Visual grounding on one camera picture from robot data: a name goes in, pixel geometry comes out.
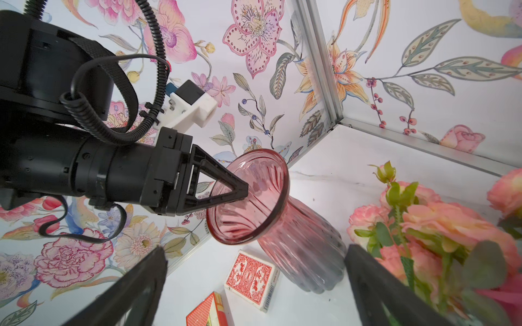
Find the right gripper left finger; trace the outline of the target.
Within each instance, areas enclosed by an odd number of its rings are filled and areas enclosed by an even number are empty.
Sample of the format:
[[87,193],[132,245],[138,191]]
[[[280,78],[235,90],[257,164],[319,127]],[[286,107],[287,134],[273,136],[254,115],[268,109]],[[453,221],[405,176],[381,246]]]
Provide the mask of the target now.
[[65,325],[152,325],[167,278],[167,259],[156,247]]

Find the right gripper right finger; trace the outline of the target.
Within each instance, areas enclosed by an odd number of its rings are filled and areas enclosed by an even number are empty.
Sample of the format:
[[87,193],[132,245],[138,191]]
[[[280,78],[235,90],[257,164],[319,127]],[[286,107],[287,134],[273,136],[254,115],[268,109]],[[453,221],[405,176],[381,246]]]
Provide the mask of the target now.
[[401,325],[451,325],[359,245],[344,262],[363,325],[389,325],[386,311]]

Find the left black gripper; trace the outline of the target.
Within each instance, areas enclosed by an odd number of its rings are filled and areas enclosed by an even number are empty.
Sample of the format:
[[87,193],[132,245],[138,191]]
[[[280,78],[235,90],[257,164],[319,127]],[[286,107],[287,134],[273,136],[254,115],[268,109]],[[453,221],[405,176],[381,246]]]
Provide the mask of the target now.
[[[198,198],[200,176],[211,194]],[[148,162],[140,205],[157,215],[187,215],[247,198],[248,184],[201,149],[192,137],[163,127]]]

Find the smoky pink glass vase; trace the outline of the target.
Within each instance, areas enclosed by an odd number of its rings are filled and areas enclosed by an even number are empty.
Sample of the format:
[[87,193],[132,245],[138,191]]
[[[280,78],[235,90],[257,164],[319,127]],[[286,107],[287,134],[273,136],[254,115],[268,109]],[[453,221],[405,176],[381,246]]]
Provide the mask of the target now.
[[248,195],[207,210],[214,239],[225,245],[256,241],[303,291],[333,290],[345,276],[347,247],[327,220],[291,197],[285,160],[271,149],[256,149],[227,169],[247,183]]

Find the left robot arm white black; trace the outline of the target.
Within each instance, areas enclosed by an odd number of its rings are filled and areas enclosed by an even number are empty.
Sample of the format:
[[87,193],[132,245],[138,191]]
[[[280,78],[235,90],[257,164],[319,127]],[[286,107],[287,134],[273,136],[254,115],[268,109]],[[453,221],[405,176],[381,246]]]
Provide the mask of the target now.
[[1,12],[1,207],[43,196],[85,196],[98,209],[120,202],[181,215],[246,198],[247,183],[186,134],[211,98],[192,82],[163,103],[170,71],[159,22],[152,25],[154,100],[139,108],[119,58],[99,43],[42,20],[45,3]]

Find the orange red card box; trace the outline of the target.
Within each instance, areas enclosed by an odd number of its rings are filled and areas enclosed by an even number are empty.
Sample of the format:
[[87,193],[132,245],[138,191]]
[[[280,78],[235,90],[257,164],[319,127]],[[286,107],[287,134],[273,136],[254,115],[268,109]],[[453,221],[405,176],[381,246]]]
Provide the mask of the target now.
[[187,326],[228,326],[222,297],[212,292],[186,316]]

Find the pink flower bouquet green stems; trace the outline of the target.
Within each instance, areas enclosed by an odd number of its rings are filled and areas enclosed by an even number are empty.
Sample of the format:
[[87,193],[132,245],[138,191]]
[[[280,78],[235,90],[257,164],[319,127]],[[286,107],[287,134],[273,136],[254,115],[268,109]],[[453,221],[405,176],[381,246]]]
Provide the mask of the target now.
[[379,205],[357,208],[347,233],[429,307],[461,325],[521,324],[521,171],[487,193],[501,219],[492,223],[434,190],[396,178],[390,164],[375,176]]

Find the red playing card box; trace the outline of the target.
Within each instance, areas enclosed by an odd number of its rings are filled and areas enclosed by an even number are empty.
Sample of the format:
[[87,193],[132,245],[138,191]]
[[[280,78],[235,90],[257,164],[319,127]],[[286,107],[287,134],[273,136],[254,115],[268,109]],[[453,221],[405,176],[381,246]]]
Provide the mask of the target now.
[[281,272],[278,267],[245,251],[238,251],[224,288],[261,312],[268,312]]

